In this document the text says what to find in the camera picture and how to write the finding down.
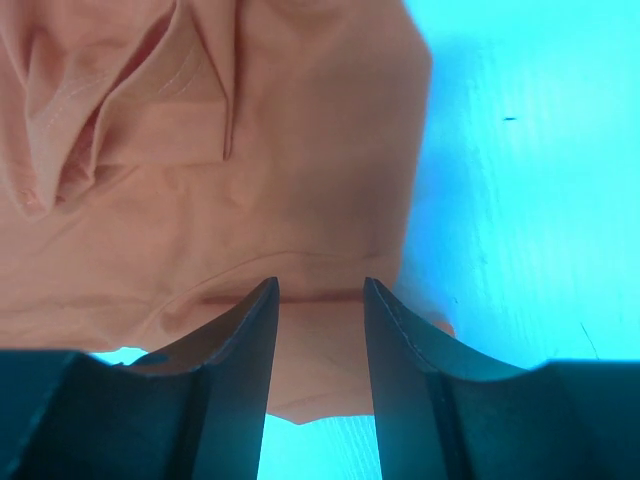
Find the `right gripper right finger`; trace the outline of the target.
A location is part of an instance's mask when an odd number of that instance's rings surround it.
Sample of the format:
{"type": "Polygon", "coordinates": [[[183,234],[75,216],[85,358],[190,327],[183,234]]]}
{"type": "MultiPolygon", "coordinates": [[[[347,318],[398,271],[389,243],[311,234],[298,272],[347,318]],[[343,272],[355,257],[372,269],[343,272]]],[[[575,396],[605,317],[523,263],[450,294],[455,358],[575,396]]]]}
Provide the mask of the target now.
{"type": "Polygon", "coordinates": [[[363,288],[381,472],[386,479],[635,479],[639,366],[491,358],[363,288]]]}

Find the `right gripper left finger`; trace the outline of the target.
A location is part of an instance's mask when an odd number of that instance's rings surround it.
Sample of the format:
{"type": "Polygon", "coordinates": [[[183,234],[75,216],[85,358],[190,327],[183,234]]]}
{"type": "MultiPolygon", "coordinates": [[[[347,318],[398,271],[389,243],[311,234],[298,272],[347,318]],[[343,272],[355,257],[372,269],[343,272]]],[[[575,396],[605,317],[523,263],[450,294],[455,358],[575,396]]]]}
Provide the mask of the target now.
{"type": "Polygon", "coordinates": [[[72,350],[1,354],[5,479],[253,479],[278,326],[270,278],[130,365],[72,350]]]}

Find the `orange t-shirt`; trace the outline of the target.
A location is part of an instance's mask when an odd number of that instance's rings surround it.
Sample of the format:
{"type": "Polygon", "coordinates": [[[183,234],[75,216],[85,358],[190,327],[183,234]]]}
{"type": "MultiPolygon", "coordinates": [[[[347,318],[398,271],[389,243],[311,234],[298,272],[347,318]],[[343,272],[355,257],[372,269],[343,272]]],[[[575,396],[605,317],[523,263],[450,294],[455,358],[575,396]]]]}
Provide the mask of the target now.
{"type": "Polygon", "coordinates": [[[373,411],[432,58],[401,1],[5,1],[1,344],[153,351],[280,283],[268,411],[373,411]]]}

